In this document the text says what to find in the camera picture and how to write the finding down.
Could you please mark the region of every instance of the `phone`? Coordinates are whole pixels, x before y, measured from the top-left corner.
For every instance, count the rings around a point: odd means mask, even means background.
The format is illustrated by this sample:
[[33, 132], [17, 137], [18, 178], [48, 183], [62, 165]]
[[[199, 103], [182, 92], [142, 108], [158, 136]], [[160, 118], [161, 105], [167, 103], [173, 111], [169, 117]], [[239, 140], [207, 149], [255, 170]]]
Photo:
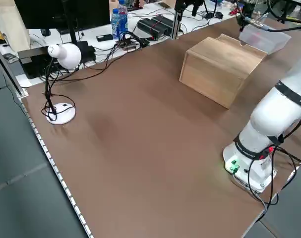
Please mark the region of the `phone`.
[[170, 9], [171, 8], [168, 4], [166, 4], [164, 2], [160, 2], [160, 3], [158, 3], [158, 5], [163, 7], [164, 9]]
[[102, 36], [97, 36], [96, 37], [97, 41], [110, 41], [113, 39], [113, 36], [111, 34], [107, 34], [107, 35], [102, 35]]

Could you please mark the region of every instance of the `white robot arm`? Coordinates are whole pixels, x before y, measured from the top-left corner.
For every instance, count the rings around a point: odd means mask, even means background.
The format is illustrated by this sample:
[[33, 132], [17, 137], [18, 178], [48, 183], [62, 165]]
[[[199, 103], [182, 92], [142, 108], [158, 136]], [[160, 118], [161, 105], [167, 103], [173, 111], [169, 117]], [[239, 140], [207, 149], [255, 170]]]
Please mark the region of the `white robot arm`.
[[272, 171], [271, 158], [264, 149], [300, 118], [301, 60], [267, 93], [239, 136], [224, 149], [226, 170], [245, 184], [249, 173], [251, 188], [261, 193], [271, 182]]

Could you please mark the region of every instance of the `white lamp shade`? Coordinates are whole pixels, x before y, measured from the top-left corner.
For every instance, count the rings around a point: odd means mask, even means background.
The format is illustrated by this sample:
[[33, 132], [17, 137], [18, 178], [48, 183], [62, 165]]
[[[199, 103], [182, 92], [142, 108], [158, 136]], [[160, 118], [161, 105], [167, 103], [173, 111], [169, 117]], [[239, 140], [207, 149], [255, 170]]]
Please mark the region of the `white lamp shade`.
[[51, 45], [48, 47], [51, 57], [57, 58], [59, 64], [66, 69], [75, 69], [81, 62], [80, 49], [71, 43], [63, 45]]

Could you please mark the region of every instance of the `brown table surface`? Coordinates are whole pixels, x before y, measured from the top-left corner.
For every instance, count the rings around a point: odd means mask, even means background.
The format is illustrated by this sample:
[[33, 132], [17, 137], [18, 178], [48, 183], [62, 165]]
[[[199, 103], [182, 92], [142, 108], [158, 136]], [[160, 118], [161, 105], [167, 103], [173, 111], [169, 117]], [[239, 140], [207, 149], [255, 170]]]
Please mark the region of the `brown table surface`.
[[[76, 102], [75, 119], [62, 126], [40, 113], [44, 86], [28, 90], [23, 103], [94, 237], [237, 238], [263, 210], [231, 181], [222, 150], [301, 58], [301, 32], [290, 32], [288, 44], [265, 58], [229, 110], [179, 82], [185, 51], [220, 33], [238, 38], [236, 20], [128, 54], [91, 79], [55, 86], [53, 93]], [[71, 78], [94, 73], [80, 70]], [[284, 147], [301, 157], [301, 129]], [[275, 166], [279, 190], [292, 166], [279, 155]]]

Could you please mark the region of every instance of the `red cable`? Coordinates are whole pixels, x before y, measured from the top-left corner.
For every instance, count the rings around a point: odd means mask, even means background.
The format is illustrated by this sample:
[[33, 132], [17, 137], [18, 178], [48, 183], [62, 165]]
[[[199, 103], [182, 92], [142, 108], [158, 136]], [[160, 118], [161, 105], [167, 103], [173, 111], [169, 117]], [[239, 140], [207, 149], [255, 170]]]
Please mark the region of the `red cable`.
[[158, 22], [156, 22], [156, 23], [150, 28], [150, 32], [152, 32], [152, 28], [153, 28], [154, 26], [158, 25], [158, 24], [164, 19], [164, 17], [163, 17], [162, 15], [159, 15], [159, 16], [161, 16], [161, 20], [158, 21]]

